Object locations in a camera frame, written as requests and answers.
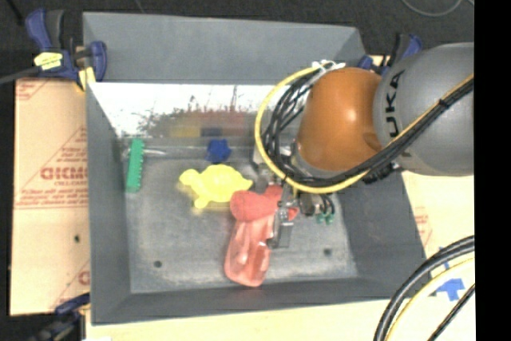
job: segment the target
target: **pink toy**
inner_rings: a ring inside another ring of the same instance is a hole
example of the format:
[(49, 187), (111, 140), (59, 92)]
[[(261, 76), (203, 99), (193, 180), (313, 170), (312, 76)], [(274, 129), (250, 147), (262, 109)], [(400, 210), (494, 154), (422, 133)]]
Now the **pink toy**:
[[(236, 225), (224, 263), (230, 280), (249, 287), (258, 287), (264, 281), (271, 254), (266, 241), (273, 236), (273, 220), (282, 191), (282, 187), (270, 185), (262, 195), (250, 191), (232, 195), (231, 213)], [(290, 219), (297, 212), (290, 209)]]

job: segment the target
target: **cardboard sheet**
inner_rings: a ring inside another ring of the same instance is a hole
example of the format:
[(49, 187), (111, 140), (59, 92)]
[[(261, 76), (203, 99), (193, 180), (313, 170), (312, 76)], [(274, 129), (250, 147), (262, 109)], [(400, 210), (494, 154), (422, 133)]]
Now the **cardboard sheet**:
[(85, 95), (31, 78), (15, 99), (10, 314), (45, 313), (89, 290)]

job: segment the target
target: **yellow toy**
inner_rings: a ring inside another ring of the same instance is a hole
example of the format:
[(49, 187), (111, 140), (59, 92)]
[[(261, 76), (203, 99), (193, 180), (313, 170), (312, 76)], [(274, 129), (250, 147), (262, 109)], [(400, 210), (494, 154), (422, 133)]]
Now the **yellow toy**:
[(181, 173), (179, 181), (198, 196), (193, 205), (199, 209), (205, 208), (209, 202), (229, 202), (234, 192), (246, 191), (252, 186), (251, 180), (223, 164), (209, 165), (202, 173), (187, 169)]

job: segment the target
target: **gray bin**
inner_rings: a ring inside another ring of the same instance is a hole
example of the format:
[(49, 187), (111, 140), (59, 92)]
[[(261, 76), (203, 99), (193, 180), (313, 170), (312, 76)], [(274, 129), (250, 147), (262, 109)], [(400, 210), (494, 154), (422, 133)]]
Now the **gray bin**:
[[(85, 43), (102, 40), (109, 56), (105, 83), (87, 93), (93, 323), (387, 298), (424, 260), (399, 174), (336, 195), (339, 214), (332, 226), (299, 218), (291, 247), (272, 253), (267, 281), (258, 288), (222, 275), (234, 223), (230, 213), (193, 214), (184, 196), (166, 183), (188, 163), (205, 166), (196, 147), (207, 138), (185, 144), (155, 139), (179, 154), (148, 159), (141, 190), (125, 193), (125, 136), (115, 129), (99, 89), (108, 90), (113, 81), (270, 85), (315, 60), (357, 61), (364, 54), (357, 30), (84, 14), (84, 31)], [(248, 139), (232, 142), (231, 161), (239, 169), (245, 169), (252, 144), (250, 122), (242, 126), (248, 127)]]

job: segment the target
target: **small green part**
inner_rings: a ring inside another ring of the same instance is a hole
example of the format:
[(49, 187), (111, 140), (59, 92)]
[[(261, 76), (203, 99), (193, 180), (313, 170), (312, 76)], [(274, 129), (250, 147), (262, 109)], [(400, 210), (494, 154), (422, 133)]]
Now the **small green part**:
[(326, 224), (333, 224), (334, 223), (334, 215), (333, 214), (329, 214), (325, 217), (325, 223)]
[(126, 192), (138, 192), (141, 188), (142, 162), (144, 161), (144, 142), (133, 138), (129, 146), (128, 172), (126, 173)]

